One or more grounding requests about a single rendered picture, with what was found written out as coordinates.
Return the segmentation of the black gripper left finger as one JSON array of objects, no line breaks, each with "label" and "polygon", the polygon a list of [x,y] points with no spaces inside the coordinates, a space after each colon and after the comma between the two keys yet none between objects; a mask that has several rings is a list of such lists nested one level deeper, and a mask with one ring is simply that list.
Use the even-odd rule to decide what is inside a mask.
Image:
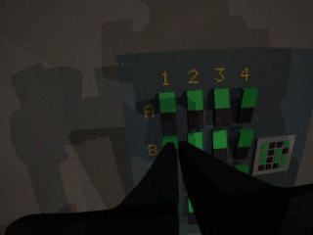
[{"label": "black gripper left finger", "polygon": [[5,235],[180,235],[177,187],[177,149],[175,142],[167,142],[117,207],[25,215],[9,224]]}]

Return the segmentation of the dark grey switch panel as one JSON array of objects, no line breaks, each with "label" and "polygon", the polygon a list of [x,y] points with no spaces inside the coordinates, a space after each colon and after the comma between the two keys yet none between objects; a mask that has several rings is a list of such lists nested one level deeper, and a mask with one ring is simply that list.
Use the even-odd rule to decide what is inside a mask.
[{"label": "dark grey switch panel", "polygon": [[180,235],[201,234],[179,142],[275,187],[296,181],[313,113],[313,48],[116,55],[134,187],[167,142],[179,161]]}]

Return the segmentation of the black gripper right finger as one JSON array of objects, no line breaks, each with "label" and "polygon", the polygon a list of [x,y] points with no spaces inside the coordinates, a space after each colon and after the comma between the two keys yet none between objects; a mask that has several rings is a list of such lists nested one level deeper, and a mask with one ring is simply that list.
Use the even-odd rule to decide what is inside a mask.
[{"label": "black gripper right finger", "polygon": [[275,187],[179,142],[183,183],[201,235],[294,235],[313,227],[313,183]]}]

